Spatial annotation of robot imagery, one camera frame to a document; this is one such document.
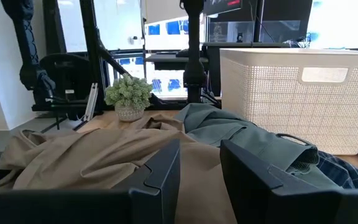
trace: woven basket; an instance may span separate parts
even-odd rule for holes
[[[116,106],[116,113],[120,121],[131,122],[141,119],[144,110],[135,110],[132,106]]]
[[[358,52],[221,49],[222,108],[335,155],[358,153]]]

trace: potted plant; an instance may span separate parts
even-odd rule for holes
[[[131,77],[123,74],[115,80],[112,86],[106,88],[107,105],[114,105],[121,121],[136,121],[141,119],[146,107],[150,106],[152,85],[146,79]]]

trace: plaid shirt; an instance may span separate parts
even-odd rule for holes
[[[358,189],[358,169],[348,162],[331,154],[318,152],[320,162],[317,167],[333,182],[344,189]]]

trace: floor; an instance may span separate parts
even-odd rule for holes
[[[8,144],[9,139],[11,136],[21,130],[21,129],[29,129],[33,131],[40,131],[45,129],[46,127],[53,124],[55,121],[55,118],[35,118],[25,124],[20,125],[17,128],[14,128],[10,131],[0,131],[0,152],[5,149],[5,146]],[[56,127],[50,129],[47,131],[47,133],[57,133],[62,131],[68,131],[73,129],[75,126],[79,125],[80,121],[70,121],[68,119],[64,120],[62,123],[60,123],[60,130],[58,131]]]

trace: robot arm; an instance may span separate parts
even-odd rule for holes
[[[6,14],[12,19],[23,60],[20,80],[28,90],[33,90],[36,103],[53,98],[55,82],[41,68],[31,27],[34,15],[32,0],[1,0]]]

